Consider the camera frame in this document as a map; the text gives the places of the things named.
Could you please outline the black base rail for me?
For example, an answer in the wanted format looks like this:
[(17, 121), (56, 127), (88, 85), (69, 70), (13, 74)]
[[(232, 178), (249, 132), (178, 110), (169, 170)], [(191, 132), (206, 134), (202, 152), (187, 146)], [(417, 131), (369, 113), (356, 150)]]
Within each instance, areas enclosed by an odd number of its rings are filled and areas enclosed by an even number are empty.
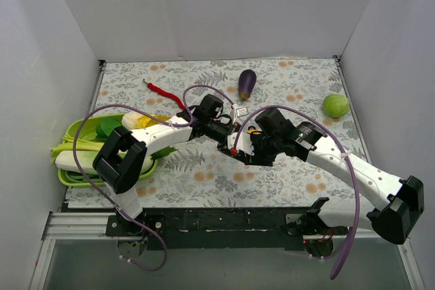
[(106, 235), (142, 239), (147, 249), (248, 249), (282, 248), (302, 251), (305, 236), (331, 243), (344, 236), (347, 228), (314, 230), (301, 217), (306, 207), (253, 208), (152, 208), (144, 209), (138, 220), (144, 230), (115, 213), (109, 216)]

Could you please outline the green tray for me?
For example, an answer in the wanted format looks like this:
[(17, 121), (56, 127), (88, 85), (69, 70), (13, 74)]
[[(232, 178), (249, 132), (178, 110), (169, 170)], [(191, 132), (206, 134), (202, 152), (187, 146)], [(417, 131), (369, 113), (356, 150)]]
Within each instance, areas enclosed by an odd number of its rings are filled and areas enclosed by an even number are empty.
[(58, 168), (58, 178), (66, 186), (88, 187), (90, 184), (83, 177), (76, 166), (73, 157), (73, 141), (77, 137), (77, 158), (86, 174), (98, 186), (103, 186), (104, 182), (99, 178), (92, 163), (98, 152), (107, 140), (108, 134), (117, 126), (123, 125), (127, 129), (132, 129), (135, 120), (140, 117), (138, 113), (124, 113), (101, 115), (90, 117), (85, 124), (81, 120), (74, 122), (67, 129), (63, 142), (51, 149), (52, 163)]

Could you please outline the green bok choy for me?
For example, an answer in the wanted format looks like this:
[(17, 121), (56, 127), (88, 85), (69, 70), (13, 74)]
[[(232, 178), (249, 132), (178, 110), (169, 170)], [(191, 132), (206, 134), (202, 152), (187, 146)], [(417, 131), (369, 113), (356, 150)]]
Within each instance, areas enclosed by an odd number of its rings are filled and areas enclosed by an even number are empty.
[[(110, 133), (122, 125), (123, 114), (102, 115), (89, 118), (80, 129), (77, 138), (76, 149), (78, 151), (99, 151)], [(73, 150), (73, 141), (82, 120), (74, 122), (63, 136), (63, 141), (56, 147), (52, 147), (52, 163), (62, 151)]]

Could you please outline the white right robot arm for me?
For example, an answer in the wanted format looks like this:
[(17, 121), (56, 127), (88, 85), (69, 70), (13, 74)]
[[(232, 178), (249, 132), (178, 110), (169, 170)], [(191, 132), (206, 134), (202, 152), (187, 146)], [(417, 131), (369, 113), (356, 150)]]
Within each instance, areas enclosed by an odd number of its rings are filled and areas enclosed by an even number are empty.
[(391, 175), (349, 153), (326, 127), (311, 117), (294, 126), (280, 112), (281, 105), (269, 105), (250, 116), (267, 135), (279, 137), (296, 156), (334, 175), (353, 187), (354, 216), (360, 216), (362, 200), (371, 203), (366, 213), (370, 228), (393, 244), (404, 244), (424, 211), (423, 182)]

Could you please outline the red chili pepper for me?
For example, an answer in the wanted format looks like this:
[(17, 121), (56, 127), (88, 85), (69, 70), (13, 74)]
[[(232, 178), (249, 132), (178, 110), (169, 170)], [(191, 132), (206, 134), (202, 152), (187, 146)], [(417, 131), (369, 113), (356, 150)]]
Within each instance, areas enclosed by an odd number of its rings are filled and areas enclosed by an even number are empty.
[(186, 108), (184, 106), (184, 104), (182, 103), (181, 99), (178, 96), (174, 95), (173, 93), (164, 91), (163, 89), (159, 88), (158, 86), (155, 86), (153, 83), (149, 83), (149, 82), (145, 81), (144, 79), (143, 79), (143, 83), (152, 92), (155, 92), (156, 94), (159, 94), (165, 98), (169, 98), (172, 101), (175, 101), (180, 109), (184, 110)]

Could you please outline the green lettuce leaf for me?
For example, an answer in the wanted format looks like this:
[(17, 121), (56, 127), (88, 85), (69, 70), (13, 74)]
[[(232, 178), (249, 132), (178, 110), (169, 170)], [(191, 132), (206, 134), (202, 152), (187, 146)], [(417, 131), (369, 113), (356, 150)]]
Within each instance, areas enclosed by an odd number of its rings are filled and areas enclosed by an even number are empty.
[(177, 151), (177, 149), (174, 147), (165, 147), (164, 149), (160, 149), (154, 152), (150, 156), (152, 157), (153, 160), (159, 160), (161, 158), (169, 156), (171, 153), (175, 151)]

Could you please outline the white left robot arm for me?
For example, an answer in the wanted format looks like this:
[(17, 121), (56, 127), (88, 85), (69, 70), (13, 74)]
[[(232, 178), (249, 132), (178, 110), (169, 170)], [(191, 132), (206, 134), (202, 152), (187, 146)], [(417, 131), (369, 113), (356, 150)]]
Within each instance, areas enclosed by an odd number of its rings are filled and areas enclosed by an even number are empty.
[(251, 135), (243, 132), (235, 119), (227, 124), (219, 121), (222, 108), (223, 102), (208, 94), (193, 111), (186, 108), (166, 122), (134, 130), (121, 126), (111, 132), (92, 166), (111, 191), (108, 200), (114, 204), (127, 234), (136, 236), (145, 226), (135, 184), (147, 157), (172, 145), (206, 136), (218, 143), (220, 151), (242, 162), (251, 162), (254, 156)]

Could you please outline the yellow padlock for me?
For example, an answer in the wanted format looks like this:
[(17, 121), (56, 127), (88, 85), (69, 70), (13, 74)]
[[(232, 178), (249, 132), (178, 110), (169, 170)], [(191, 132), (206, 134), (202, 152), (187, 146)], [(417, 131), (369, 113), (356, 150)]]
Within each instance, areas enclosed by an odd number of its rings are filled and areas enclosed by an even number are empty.
[(249, 134), (260, 134), (262, 131), (258, 130), (255, 126), (250, 126), (247, 130)]

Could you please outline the purple eggplant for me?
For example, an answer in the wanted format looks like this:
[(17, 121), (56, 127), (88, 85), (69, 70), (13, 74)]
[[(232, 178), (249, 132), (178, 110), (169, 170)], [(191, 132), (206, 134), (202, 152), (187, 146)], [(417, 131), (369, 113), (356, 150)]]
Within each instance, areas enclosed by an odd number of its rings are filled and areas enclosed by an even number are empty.
[(257, 75), (251, 69), (244, 70), (238, 80), (239, 98), (246, 101), (256, 85)]

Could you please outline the aluminium frame rail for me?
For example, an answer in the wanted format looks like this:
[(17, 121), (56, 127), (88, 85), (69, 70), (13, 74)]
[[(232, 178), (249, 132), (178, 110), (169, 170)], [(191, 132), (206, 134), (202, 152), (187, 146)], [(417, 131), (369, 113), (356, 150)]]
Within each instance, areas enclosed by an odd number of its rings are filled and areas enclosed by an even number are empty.
[[(103, 240), (119, 240), (121, 242), (129, 242), (137, 246), (138, 252), (142, 253), (147, 249), (145, 242), (140, 238), (130, 237), (115, 237), (107, 236), (106, 226), (109, 216), (115, 213), (104, 212), (66, 212), (66, 213), (50, 213), (47, 224), (43, 231), (44, 240), (79, 240), (79, 239), (103, 239)], [(335, 240), (346, 239), (344, 236), (333, 236), (331, 243), (325, 243), (321, 239), (316, 239), (313, 236), (305, 236), (303, 239), (304, 250), (285, 252), (294, 254), (297, 257), (308, 257), (310, 259), (325, 259), (329, 255), (337, 253), (337, 249), (332, 246)], [(161, 244), (162, 248), (167, 247), (165, 243)]]

